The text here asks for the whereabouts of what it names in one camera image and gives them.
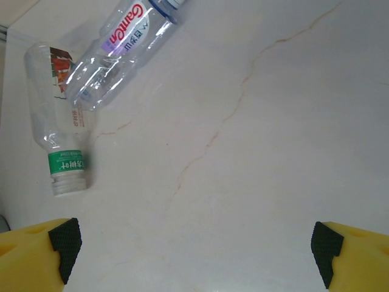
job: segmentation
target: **white bottle cap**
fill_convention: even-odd
[[[168,2],[176,9],[178,9],[184,2],[185,0],[168,0]]]
[[[54,196],[86,190],[86,180],[83,170],[63,172],[52,175],[54,179]]]

